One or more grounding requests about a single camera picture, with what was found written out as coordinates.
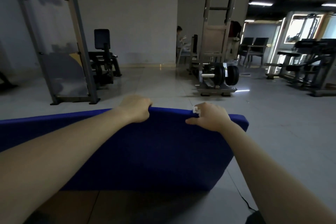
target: blue foam pad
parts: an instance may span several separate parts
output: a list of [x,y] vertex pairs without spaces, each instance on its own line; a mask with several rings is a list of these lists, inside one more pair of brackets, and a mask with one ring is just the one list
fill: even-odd
[[[109,109],[0,121],[0,151]],[[222,136],[185,119],[192,111],[149,108],[149,119],[108,139],[63,190],[210,190],[233,158]],[[248,121],[230,114],[243,130]]]

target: tiled floor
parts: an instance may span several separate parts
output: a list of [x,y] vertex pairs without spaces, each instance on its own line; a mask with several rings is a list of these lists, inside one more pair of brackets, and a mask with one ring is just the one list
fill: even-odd
[[[266,80],[260,69],[252,71],[251,77],[240,78],[236,86],[249,92],[237,92],[229,98],[200,97],[194,86],[197,81],[184,69],[133,68],[123,69],[122,73],[114,85],[98,91],[101,101],[97,105],[50,106],[44,79],[21,82],[19,88],[0,94],[0,119],[110,108],[117,106],[123,96],[134,93],[150,97],[153,106],[158,107],[191,109],[204,101],[216,103],[229,113],[245,115],[250,122],[248,134],[336,213],[336,97],[313,98],[286,86],[283,79]],[[81,197],[88,197],[94,205],[88,219],[90,203],[80,200],[84,203],[78,207],[86,215],[73,223],[244,223],[250,212],[237,189],[256,209],[233,159],[206,195],[101,191],[95,197],[73,193],[77,199],[72,205]],[[61,197],[52,200],[60,201]]]

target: wall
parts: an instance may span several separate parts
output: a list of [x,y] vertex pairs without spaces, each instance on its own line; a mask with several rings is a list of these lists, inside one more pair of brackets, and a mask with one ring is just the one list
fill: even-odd
[[7,76],[39,70],[18,0],[1,0],[0,70]]
[[[265,23],[246,23],[244,30],[244,37],[268,37],[267,44],[272,44],[275,31],[279,24],[265,24]],[[264,62],[267,62],[271,47],[267,47],[264,54]],[[253,63],[260,64],[260,58],[253,59]]]
[[93,31],[110,30],[120,64],[175,64],[177,0],[78,0],[89,51]]
[[327,28],[325,29],[325,32],[323,34],[323,37],[325,39],[333,38],[336,39],[336,17],[331,17],[329,20],[329,23],[327,25]]
[[[211,6],[227,6],[229,0],[211,0]],[[243,27],[249,0],[236,0],[232,20],[238,21]],[[205,0],[178,0],[177,24],[182,27],[182,35],[191,41],[194,34],[198,35],[198,50],[201,46],[203,30],[203,12]],[[224,25],[226,11],[212,10],[209,13],[209,25]]]

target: window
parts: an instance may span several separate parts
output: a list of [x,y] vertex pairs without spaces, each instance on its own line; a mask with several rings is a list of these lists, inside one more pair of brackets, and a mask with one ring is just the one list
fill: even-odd
[[[294,14],[292,16],[292,20],[289,24],[284,44],[295,44],[297,41],[308,38],[309,30],[314,22],[313,18],[306,20],[306,24],[303,28],[302,34],[300,35],[303,23],[305,22],[305,18],[307,15],[308,14]],[[321,18],[322,15],[317,15],[316,17],[317,24],[315,26],[314,36],[321,22]]]

